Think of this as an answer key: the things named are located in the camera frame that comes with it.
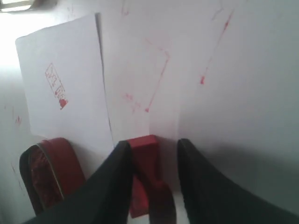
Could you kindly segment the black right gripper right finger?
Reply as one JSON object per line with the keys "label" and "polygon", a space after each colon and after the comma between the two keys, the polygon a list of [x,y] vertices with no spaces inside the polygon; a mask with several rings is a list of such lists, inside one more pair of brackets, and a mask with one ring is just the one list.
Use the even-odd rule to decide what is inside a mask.
{"label": "black right gripper right finger", "polygon": [[178,176],[191,224],[297,224],[299,217],[243,189],[189,139],[177,143]]}

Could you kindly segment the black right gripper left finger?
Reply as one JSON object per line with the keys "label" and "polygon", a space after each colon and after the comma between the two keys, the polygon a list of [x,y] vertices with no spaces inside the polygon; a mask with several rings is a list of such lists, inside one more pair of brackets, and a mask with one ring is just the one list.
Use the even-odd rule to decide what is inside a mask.
{"label": "black right gripper left finger", "polygon": [[31,224],[125,224],[133,184],[132,151],[120,141],[111,154],[63,201],[29,220]]}

